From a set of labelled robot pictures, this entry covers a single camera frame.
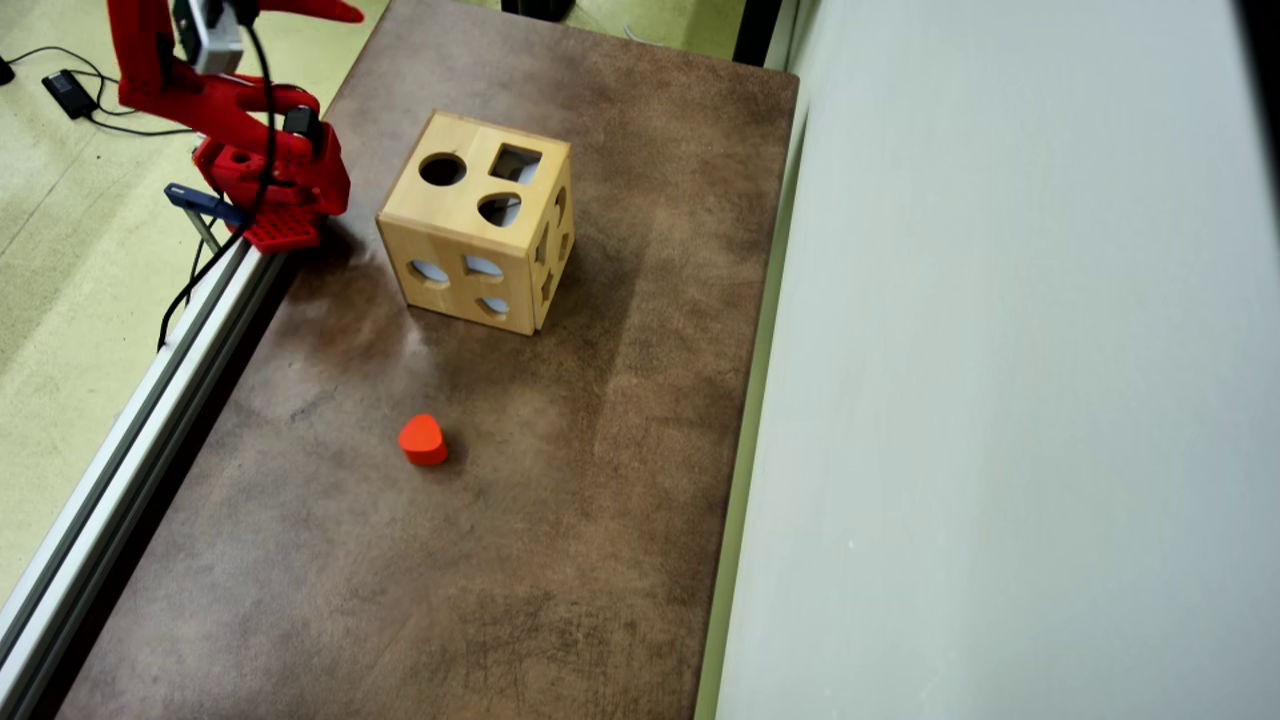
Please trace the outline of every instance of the gray wall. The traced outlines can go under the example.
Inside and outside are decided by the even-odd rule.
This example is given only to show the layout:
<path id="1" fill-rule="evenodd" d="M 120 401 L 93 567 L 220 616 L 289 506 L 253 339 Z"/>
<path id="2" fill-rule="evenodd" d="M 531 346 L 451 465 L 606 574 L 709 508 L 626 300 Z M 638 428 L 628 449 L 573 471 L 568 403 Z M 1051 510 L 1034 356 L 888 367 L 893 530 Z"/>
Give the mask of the gray wall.
<path id="1" fill-rule="evenodd" d="M 1230 5 L 826 0 L 719 717 L 1280 716 Z"/>

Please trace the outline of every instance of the black cable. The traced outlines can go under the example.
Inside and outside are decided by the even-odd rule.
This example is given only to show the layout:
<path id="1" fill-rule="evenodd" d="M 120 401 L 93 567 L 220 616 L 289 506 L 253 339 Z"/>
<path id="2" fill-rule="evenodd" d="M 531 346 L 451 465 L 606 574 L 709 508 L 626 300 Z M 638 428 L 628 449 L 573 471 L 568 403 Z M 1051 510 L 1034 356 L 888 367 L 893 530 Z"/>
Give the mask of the black cable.
<path id="1" fill-rule="evenodd" d="M 97 95 L 93 97 L 93 104 L 97 105 L 97 110 L 100 113 L 106 114 L 106 115 L 115 115 L 116 118 L 122 118 L 124 115 L 132 115 L 132 114 L 137 113 L 137 110 L 133 109 L 133 108 L 131 108 L 128 110 L 108 110 L 106 108 L 102 106 L 102 91 L 106 90 L 106 83 L 114 82 L 115 85 L 120 85 L 120 81 L 115 79 L 114 77 L 108 77 L 108 76 L 104 76 L 104 74 L 91 73 L 91 72 L 86 72 L 86 70 L 67 70 L 67 72 L 73 73 L 73 74 L 78 74 L 78 76 L 96 77 L 97 78 Z"/>
<path id="2" fill-rule="evenodd" d="M 47 50 L 56 50 L 59 53 L 67 53 L 72 58 L 76 58 L 81 63 L 84 63 L 86 65 L 93 68 L 92 73 L 87 73 L 84 70 L 67 70 L 67 72 L 74 73 L 74 74 L 78 74 L 78 76 L 96 77 L 97 78 L 97 95 L 93 97 L 93 104 L 97 105 L 97 108 L 96 108 L 97 111 L 101 111 L 101 113 L 104 113 L 106 115 L 115 115 L 118 118 L 123 117 L 123 115 L 132 115 L 132 114 L 137 113 L 137 110 L 133 110 L 133 109 L 129 109 L 129 110 L 108 110 L 106 108 L 104 108 L 102 106 L 102 92 L 106 91 L 106 83 L 114 82 L 115 85 L 120 85 L 120 81 L 115 79 L 114 77 L 111 77 L 109 74 L 102 73 L 102 70 L 97 69 L 97 65 L 95 65 L 88 58 L 86 58 L 86 56 L 83 56 L 83 55 L 81 55 L 78 53 L 72 53 L 70 50 L 68 50 L 65 47 L 61 47 L 59 45 L 45 45 L 44 47 L 36 47 L 35 50 L 28 50 L 28 51 L 23 53 L 22 55 L 18 55 L 17 58 L 9 60 L 9 64 L 12 65 L 12 64 L 17 63 L 18 60 L 23 60 L 26 58 L 29 58 L 29 56 L 35 55 L 36 53 L 45 53 Z M 96 123 L 96 120 L 93 120 L 93 118 L 90 118 L 90 122 Z M 142 131 L 131 131 L 131 129 L 125 129 L 125 128 L 111 128 L 111 129 L 118 129 L 118 131 L 128 132 L 128 133 L 132 133 L 132 135 L 141 135 L 143 137 L 154 137 L 156 135 L 178 135 L 179 132 L 195 132 L 195 131 L 169 131 L 169 132 L 148 133 L 148 132 L 142 132 Z"/>
<path id="3" fill-rule="evenodd" d="M 173 318 L 178 305 L 191 297 L 191 291 L 200 284 L 200 281 L 209 274 L 209 270 L 253 227 L 253 223 L 257 220 L 257 211 L 262 206 L 262 200 L 266 199 L 266 190 L 271 184 L 271 172 L 275 168 L 275 99 L 271 94 L 271 70 L 266 64 L 266 53 L 262 51 L 262 42 L 257 38 L 253 26 L 244 24 L 243 27 L 253 42 L 253 53 L 257 54 L 257 63 L 262 67 L 262 92 L 266 96 L 266 165 L 262 168 L 262 174 L 257 178 L 257 193 L 253 196 L 253 210 L 248 222 L 236 228 L 236 232 L 218 249 L 218 252 L 214 252 L 214 256 L 205 263 L 205 266 L 187 281 L 187 284 L 183 286 L 178 296 L 169 304 L 169 309 L 165 310 L 164 319 L 160 320 L 160 341 L 156 343 L 156 352 L 164 350 L 164 341 L 169 336 L 169 319 Z"/>
<path id="4" fill-rule="evenodd" d="M 9 64 L 12 65 L 12 64 L 17 63 L 18 60 L 23 60 L 26 58 L 29 58 L 29 56 L 35 55 L 36 53 L 44 53 L 46 50 L 58 50 L 60 53 L 67 53 L 72 58 L 76 58 L 81 63 L 84 63 L 86 65 L 93 68 L 95 73 L 102 76 L 102 70 L 97 69 L 97 65 L 95 65 L 93 63 L 90 63 L 83 55 L 77 55 L 76 53 L 72 53 L 70 50 L 68 50 L 65 47 L 59 47 L 58 45 L 45 45 L 42 47 L 36 47 L 35 50 L 27 50 L 22 55 L 18 55 L 17 58 L 12 58 L 9 60 Z"/>
<path id="5" fill-rule="evenodd" d="M 106 123 L 104 123 L 101 120 L 93 119 L 93 110 L 90 110 L 88 113 L 84 113 L 84 119 L 88 120 L 88 122 L 91 122 L 91 123 L 93 123 L 95 126 L 97 126 L 100 128 L 127 132 L 129 135 L 138 135 L 138 136 L 142 136 L 142 137 L 160 137 L 161 135 L 187 135 L 187 133 L 196 132 L 196 131 L 193 131 L 191 128 L 161 129 L 161 131 L 148 132 L 148 131 L 141 131 L 141 129 L 122 128 L 119 126 L 109 126 L 109 124 L 106 124 Z"/>
<path id="6" fill-rule="evenodd" d="M 223 197 L 225 197 L 225 193 L 223 193 L 223 191 L 219 190 L 216 186 L 214 186 L 214 190 L 218 191 L 218 201 L 221 202 Z M 205 223 L 205 229 L 212 232 L 215 224 L 218 224 L 218 218 L 210 217 L 209 222 Z M 187 282 L 192 282 L 196 279 L 196 270 L 200 269 L 200 254 L 204 252 L 204 250 L 205 250 L 205 238 L 201 237 L 200 242 L 196 243 L 196 256 L 191 259 L 191 273 L 187 275 Z"/>

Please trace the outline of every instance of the square hole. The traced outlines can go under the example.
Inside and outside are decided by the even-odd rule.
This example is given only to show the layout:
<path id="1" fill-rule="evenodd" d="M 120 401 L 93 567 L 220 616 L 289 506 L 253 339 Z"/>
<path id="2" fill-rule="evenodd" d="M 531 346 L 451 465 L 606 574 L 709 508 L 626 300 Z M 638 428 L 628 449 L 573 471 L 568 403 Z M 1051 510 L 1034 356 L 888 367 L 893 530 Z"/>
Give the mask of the square hole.
<path id="1" fill-rule="evenodd" d="M 520 184 L 534 182 L 534 173 L 538 164 L 543 161 L 543 154 L 536 150 L 526 150 L 515 145 L 503 143 L 498 150 L 498 159 L 493 161 L 489 174 L 495 178 L 509 179 Z"/>

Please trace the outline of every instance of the floor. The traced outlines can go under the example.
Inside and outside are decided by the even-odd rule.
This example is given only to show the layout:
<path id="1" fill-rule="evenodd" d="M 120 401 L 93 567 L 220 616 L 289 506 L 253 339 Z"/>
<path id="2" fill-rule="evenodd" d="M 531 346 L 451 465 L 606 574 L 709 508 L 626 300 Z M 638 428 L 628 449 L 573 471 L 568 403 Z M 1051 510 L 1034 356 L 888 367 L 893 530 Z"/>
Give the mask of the floor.
<path id="1" fill-rule="evenodd" d="M 328 104 L 387 1 L 353 0 L 367 18 L 361 26 L 264 15 L 273 76 Z M 742 0 L 579 0 L 566 23 L 617 36 L 630 26 L 650 42 L 728 58 L 741 8 Z M 118 72 L 100 0 L 0 0 L 0 28 L 5 58 L 58 44 Z M 196 250 L 187 218 L 161 197 L 169 182 L 202 187 L 189 159 L 193 137 L 68 122 L 38 79 L 78 67 L 40 53 L 0 87 L 0 156 L 10 165 L 0 173 L 0 598 L 150 364 L 160 316 Z M 242 70 L 256 72 L 255 63 Z M 106 97 L 114 108 L 114 95 Z"/>

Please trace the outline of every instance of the wooden cube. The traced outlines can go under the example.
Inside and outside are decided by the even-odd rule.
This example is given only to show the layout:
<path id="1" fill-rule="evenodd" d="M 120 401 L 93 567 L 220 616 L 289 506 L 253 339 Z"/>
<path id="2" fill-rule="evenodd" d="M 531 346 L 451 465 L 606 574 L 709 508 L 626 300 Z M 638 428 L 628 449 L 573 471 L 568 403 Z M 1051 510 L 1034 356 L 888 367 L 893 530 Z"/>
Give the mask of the wooden cube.
<path id="1" fill-rule="evenodd" d="M 568 168 L 566 142 L 433 113 L 378 213 L 404 301 L 541 328 L 573 249 Z"/>

